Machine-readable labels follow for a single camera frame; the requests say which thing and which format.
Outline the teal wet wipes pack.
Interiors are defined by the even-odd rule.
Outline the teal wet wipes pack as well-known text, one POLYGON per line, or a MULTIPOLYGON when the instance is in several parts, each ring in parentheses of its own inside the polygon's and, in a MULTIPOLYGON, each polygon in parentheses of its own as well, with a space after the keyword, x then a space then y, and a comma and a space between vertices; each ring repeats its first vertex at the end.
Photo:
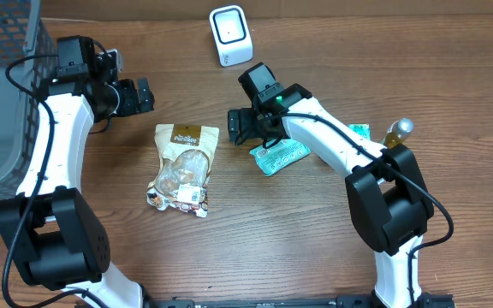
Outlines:
POLYGON ((249 152, 265 176, 274 175, 310 153, 309 147, 293 139, 283 139, 271 148, 260 145, 249 152))

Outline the Pantree snack bag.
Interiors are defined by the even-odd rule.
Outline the Pantree snack bag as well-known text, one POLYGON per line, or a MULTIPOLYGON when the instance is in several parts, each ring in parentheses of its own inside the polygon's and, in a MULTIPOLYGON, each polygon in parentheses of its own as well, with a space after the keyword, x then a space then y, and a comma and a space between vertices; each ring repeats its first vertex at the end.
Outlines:
POLYGON ((147 203, 160 211, 172 208, 207 217, 208 184, 218 139, 217 127, 156 125, 159 171, 147 186, 147 203))

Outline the small teal tissue pack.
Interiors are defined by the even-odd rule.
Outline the small teal tissue pack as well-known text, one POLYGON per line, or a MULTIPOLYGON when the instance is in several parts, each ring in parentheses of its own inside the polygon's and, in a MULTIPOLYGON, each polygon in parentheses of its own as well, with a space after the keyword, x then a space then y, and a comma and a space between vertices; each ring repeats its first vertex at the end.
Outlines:
POLYGON ((364 139, 371 139, 370 125, 367 123, 352 123, 348 127, 364 139))

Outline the yellow liquid bottle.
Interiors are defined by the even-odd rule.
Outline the yellow liquid bottle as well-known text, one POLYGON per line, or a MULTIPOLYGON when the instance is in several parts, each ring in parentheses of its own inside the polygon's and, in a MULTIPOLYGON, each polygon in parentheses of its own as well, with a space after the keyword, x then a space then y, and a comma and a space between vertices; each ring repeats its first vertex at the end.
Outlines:
POLYGON ((403 144, 414 130, 414 123, 409 118, 395 121, 388 129, 381 143, 387 148, 403 144))

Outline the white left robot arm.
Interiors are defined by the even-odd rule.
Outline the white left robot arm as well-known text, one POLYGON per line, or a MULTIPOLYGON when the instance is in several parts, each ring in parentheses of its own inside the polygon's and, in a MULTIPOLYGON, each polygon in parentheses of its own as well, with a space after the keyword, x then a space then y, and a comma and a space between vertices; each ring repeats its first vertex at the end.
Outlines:
POLYGON ((92 307, 148 307, 142 285, 110 259, 109 237, 82 196, 81 171, 93 126, 150 112, 146 79, 122 80, 117 50, 71 36, 57 41, 57 64, 32 97, 39 130, 24 179, 13 198, 0 200, 0 235, 8 254, 3 282, 17 270, 29 286, 54 299, 74 295, 92 307))

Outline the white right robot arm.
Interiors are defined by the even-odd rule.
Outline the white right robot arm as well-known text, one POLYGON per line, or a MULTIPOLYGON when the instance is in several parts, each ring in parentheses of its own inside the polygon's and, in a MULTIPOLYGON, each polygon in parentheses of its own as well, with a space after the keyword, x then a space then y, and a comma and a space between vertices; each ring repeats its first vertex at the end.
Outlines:
POLYGON ((434 215, 413 153, 388 148, 338 121, 303 86, 283 87, 263 63, 238 79, 249 108, 228 112, 236 145, 261 138, 271 148, 285 139, 307 146, 343 177, 353 226, 374 251, 376 305, 419 307, 418 253, 434 215))

